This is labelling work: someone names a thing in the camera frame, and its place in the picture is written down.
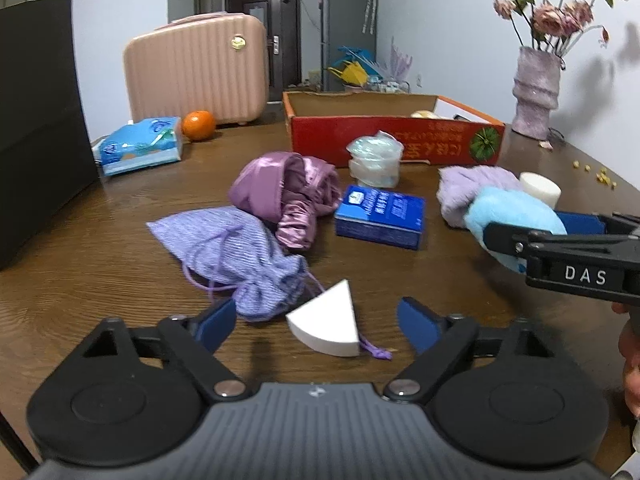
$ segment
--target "table surface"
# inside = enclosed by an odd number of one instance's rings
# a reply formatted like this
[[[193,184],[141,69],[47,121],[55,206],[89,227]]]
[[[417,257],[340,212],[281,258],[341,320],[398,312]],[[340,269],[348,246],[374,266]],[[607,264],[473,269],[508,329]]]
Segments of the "table surface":
[[[187,145],[178,164],[96,184],[0,272],[0,409],[31,449],[24,422],[29,396],[100,319],[119,316],[130,326],[152,325],[169,314],[193,315],[207,306],[206,295],[184,279],[145,223],[179,211],[227,205],[226,192],[246,163],[288,147],[283,124],[227,129],[212,141]],[[589,163],[591,172],[574,170],[574,160]],[[597,183],[600,166],[572,146],[556,146],[551,153],[511,134],[500,164],[516,174],[534,171],[557,182],[560,209],[640,214],[639,192],[621,179],[616,190]],[[344,185],[351,182],[346,170],[339,173]],[[613,472],[630,454],[630,415],[620,393],[623,362],[617,350],[625,317],[601,301],[527,287],[469,232],[446,227],[437,189],[437,168],[402,167],[398,191],[428,200],[427,242],[420,251],[338,238],[332,219],[325,218],[306,255],[326,286],[348,278],[361,331],[373,343],[394,350],[391,362],[315,353],[293,337],[284,318],[258,325],[239,320],[216,356],[252,382],[373,382],[380,387],[414,358],[396,326],[401,296],[413,296],[440,314],[460,312],[491,326],[531,317],[562,339],[610,399],[609,431],[596,463]],[[5,480],[21,476],[4,449],[0,470]]]

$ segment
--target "blue gripper pad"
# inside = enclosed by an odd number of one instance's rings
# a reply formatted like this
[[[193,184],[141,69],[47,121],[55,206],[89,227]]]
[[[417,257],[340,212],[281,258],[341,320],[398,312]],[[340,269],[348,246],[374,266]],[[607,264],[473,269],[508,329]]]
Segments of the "blue gripper pad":
[[[556,211],[568,235],[603,235],[605,225],[596,215]]]
[[[447,329],[447,321],[414,298],[404,297],[396,311],[398,327],[418,354],[428,350]]]
[[[236,302],[227,300],[200,321],[194,339],[213,354],[236,327]]]

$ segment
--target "orange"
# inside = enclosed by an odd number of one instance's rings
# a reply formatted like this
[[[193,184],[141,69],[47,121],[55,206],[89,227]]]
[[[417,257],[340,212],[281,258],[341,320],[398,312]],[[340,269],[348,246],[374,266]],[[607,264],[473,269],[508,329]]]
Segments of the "orange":
[[[189,140],[207,140],[216,131],[216,119],[211,112],[198,110],[182,120],[182,133]]]

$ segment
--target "clear plastic bag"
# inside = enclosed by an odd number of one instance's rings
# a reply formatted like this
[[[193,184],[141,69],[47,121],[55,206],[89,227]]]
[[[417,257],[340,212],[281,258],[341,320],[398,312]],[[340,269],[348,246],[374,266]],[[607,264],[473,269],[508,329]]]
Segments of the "clear plastic bag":
[[[386,132],[359,137],[347,146],[349,170],[360,186],[392,188],[400,180],[402,142]]]

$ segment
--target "refrigerator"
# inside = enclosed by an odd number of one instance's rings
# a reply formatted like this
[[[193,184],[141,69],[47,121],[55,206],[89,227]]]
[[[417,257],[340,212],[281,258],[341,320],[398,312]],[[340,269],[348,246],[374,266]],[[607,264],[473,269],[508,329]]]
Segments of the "refrigerator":
[[[369,11],[367,30],[362,33],[367,0],[321,0],[321,62],[322,91],[333,92],[344,90],[343,83],[326,68],[344,57],[339,51],[341,46],[365,48],[376,57],[377,23],[374,23],[373,34],[370,34],[372,9]]]

